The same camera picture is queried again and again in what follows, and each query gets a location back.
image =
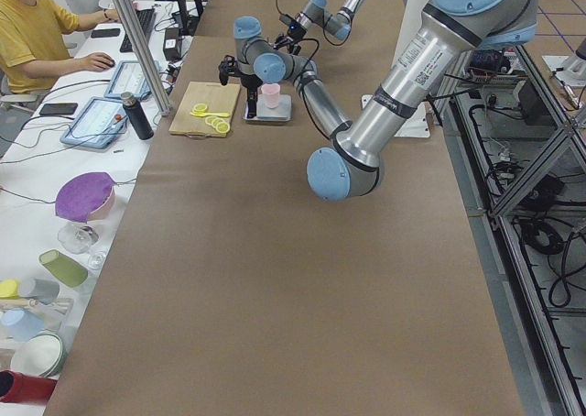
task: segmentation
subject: wooden cutting board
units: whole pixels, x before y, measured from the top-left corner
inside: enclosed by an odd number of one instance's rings
[[[169,133],[172,135],[226,137],[228,134],[220,134],[213,127],[206,125],[205,117],[193,116],[190,115],[190,112],[195,104],[204,103],[208,105],[208,112],[230,113],[230,116],[224,120],[232,126],[234,108],[239,93],[239,84],[228,83],[222,86],[213,82],[190,82],[168,130]]]

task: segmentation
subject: sticker label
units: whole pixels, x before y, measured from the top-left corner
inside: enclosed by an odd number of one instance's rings
[[[378,89],[376,89],[376,92],[373,95],[373,100],[387,108],[392,113],[397,114],[405,119],[410,118],[415,113],[415,111],[417,111],[417,108],[407,106],[406,104],[402,104],[395,100],[388,93],[386,93],[382,86],[379,86]]]
[[[410,81],[423,89],[429,89],[443,74],[453,56],[452,52],[441,48],[433,39],[417,34],[397,60],[397,66]]]

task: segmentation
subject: black water bottle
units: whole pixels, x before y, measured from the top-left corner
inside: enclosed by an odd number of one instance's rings
[[[148,123],[145,111],[143,111],[143,106],[136,100],[136,97],[132,93],[121,93],[120,98],[122,99],[122,107],[126,111],[130,124],[135,129],[138,137],[140,139],[149,139],[155,135],[150,123]]]

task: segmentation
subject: green cup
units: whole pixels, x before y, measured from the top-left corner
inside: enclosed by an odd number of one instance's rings
[[[80,286],[88,278],[88,270],[71,257],[51,249],[38,257],[40,264],[70,288]]]

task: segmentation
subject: person's arm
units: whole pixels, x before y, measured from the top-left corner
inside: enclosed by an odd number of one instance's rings
[[[80,24],[77,27],[78,31],[87,31],[96,28],[97,25],[103,24],[109,20],[119,20],[118,12],[114,9],[100,10],[95,13],[88,13],[85,15],[78,15]]]
[[[78,71],[101,72],[114,66],[114,60],[103,52],[94,52],[79,59],[31,60],[18,65],[29,79],[60,77]]]

